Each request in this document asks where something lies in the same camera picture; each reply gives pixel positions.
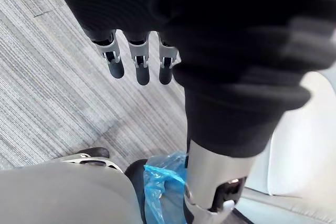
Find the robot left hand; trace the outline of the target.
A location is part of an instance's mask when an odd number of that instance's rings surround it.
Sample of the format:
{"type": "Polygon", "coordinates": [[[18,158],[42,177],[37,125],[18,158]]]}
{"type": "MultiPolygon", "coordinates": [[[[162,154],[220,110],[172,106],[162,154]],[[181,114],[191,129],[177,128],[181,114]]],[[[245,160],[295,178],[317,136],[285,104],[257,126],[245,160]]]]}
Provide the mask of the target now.
{"type": "Polygon", "coordinates": [[[188,223],[220,223],[282,116],[304,106],[310,71],[335,62],[335,0],[65,0],[100,48],[122,30],[175,47],[185,91],[188,223]]]}

